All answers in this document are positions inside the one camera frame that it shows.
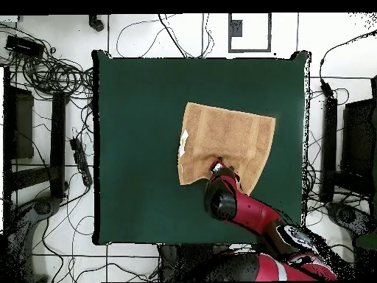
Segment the black stand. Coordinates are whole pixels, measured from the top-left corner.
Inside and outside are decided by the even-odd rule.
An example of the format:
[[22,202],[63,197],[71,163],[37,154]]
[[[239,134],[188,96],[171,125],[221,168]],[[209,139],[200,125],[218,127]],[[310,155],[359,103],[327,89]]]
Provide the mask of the black stand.
[[[40,221],[59,210],[68,184],[65,182],[66,104],[63,92],[53,95],[51,129],[51,165],[12,172],[14,134],[20,132],[12,122],[15,95],[10,86],[10,70],[4,71],[4,231],[1,242],[6,255],[1,258],[2,278],[9,282],[36,282],[32,266],[32,238]],[[32,200],[20,207],[11,205],[12,192],[50,182],[51,195]]]
[[321,159],[320,201],[333,200],[334,187],[364,195],[370,199],[370,213],[375,197],[377,179],[377,76],[371,80],[372,99],[348,103],[343,121],[342,161],[336,170],[337,153],[337,100],[326,99],[323,108],[323,145]]

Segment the floor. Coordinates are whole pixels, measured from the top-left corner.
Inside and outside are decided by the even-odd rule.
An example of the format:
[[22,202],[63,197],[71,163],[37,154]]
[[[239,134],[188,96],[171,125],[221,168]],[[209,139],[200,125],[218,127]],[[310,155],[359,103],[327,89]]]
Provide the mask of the floor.
[[[244,21],[253,20],[253,17],[247,14],[238,14],[238,16],[237,18],[244,19]],[[99,18],[105,25],[105,29],[101,32],[96,32],[89,27],[87,15],[22,16],[16,26],[36,38],[48,41],[56,49],[54,54],[56,58],[72,60],[84,69],[92,67],[91,52],[94,49],[108,51],[113,57],[138,57],[141,55],[144,57],[181,57],[167,33],[160,32],[163,27],[159,21],[156,21],[158,20],[157,15],[99,15]],[[312,91],[320,91],[319,69],[324,53],[332,46],[373,30],[374,21],[375,19],[371,15],[350,13],[273,13],[272,51],[247,54],[228,53],[228,14],[205,13],[204,18],[202,13],[179,14],[172,17],[168,15],[166,25],[174,30],[179,44],[194,56],[200,55],[202,51],[202,22],[204,22],[205,28],[211,32],[214,41],[213,45],[208,42],[208,36],[204,36],[204,49],[209,44],[209,48],[205,51],[206,57],[289,58],[294,51],[309,51],[312,53],[310,88]],[[0,32],[1,56],[7,55],[6,50],[3,49],[5,38],[6,35]],[[332,89],[347,89],[348,102],[371,98],[369,79],[377,74],[374,48],[377,48],[377,40],[374,37],[363,38],[329,52],[325,59],[322,76],[330,83]],[[324,99],[321,93],[313,95],[316,97],[311,100],[309,144],[320,139],[322,135]],[[347,93],[344,89],[338,90],[338,99],[339,103],[347,100]],[[78,106],[85,105],[84,100],[77,100],[76,104]],[[343,109],[344,105],[340,105],[338,109],[339,129],[342,127]],[[51,122],[44,117],[51,116],[51,112],[52,108],[48,102],[35,101],[33,140],[47,164],[49,164],[50,150],[47,138],[49,138],[48,129],[51,129]],[[66,112],[66,134],[68,137],[72,137],[75,131],[82,127],[80,110],[69,103]],[[46,127],[36,127],[42,124],[45,124]],[[91,136],[88,134],[82,139],[87,146],[88,163],[93,166],[93,139]],[[340,144],[341,138],[342,131],[339,131],[338,144]],[[319,148],[318,144],[313,144],[309,148],[309,161],[314,164],[316,170],[320,168],[320,155],[317,155]],[[338,154],[337,162],[339,164],[340,152]],[[66,145],[66,164],[68,165],[66,180],[69,180],[77,172],[69,143]],[[37,154],[33,159],[18,160],[18,163],[14,164],[13,170],[24,170],[40,165],[41,161]],[[70,186],[70,198],[80,196],[85,190],[80,175],[71,178]],[[47,187],[48,184],[41,184],[22,189],[13,194],[13,201],[18,205],[25,203]],[[366,206],[361,205],[360,207],[367,210]],[[66,218],[70,211],[72,211],[69,215],[71,225]],[[74,278],[78,282],[125,282],[135,277],[132,272],[148,276],[154,271],[158,263],[158,252],[155,245],[95,246],[91,242],[91,233],[94,228],[93,214],[94,192],[92,189],[80,200],[61,208],[51,218],[49,230],[46,233],[46,244],[57,253],[64,255],[63,268],[58,273],[56,282],[72,282],[67,273],[68,267],[72,265],[73,261]],[[343,243],[352,248],[349,235],[335,226],[320,210],[314,210],[309,214],[306,222],[313,231],[323,235],[329,245]],[[41,236],[45,228],[46,222],[42,222],[35,232],[33,261],[36,273],[48,274],[49,281],[51,281],[61,265],[61,260],[47,251],[41,243]],[[353,254],[349,250],[335,247],[334,251],[349,262],[353,261]],[[129,273],[120,270],[119,267],[128,270]],[[82,273],[84,270],[97,268],[102,269]],[[132,281],[137,282],[140,279],[136,278]]]

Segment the white stripe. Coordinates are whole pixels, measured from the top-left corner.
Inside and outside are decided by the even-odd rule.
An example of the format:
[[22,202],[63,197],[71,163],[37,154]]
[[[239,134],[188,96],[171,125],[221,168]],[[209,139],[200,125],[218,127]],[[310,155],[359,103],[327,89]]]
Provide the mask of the white stripe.
[[286,268],[284,268],[284,266],[276,260],[275,264],[278,266],[279,281],[288,281],[288,277],[286,276]]

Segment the floor tile grout line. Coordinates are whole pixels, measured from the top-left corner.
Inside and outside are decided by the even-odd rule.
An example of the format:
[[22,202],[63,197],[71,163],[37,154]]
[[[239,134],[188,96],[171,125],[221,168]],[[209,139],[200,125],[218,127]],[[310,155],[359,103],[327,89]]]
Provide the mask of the floor tile grout line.
[[109,245],[106,245],[106,283],[108,283],[108,254],[109,254]]
[[[309,78],[320,78],[320,76],[309,76]],[[372,77],[340,77],[340,76],[322,76],[326,79],[360,79],[360,80],[371,80]]]
[[70,255],[70,254],[38,254],[32,253],[32,256],[55,256],[55,257],[83,257],[83,258],[140,258],[140,259],[157,259],[158,256],[139,256],[139,255]]
[[[23,163],[18,163],[19,166],[44,166],[44,164],[23,164]],[[77,167],[77,165],[64,165],[65,167]]]
[[300,13],[297,12],[296,51],[298,51],[298,26],[300,25]]

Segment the towel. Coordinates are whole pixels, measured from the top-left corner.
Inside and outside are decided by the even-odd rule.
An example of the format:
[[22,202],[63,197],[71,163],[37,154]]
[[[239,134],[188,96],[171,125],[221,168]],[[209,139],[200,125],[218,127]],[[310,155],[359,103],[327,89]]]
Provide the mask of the towel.
[[209,179],[210,165],[222,157],[240,177],[240,191],[250,194],[267,162],[275,118],[188,102],[178,150],[181,185]]

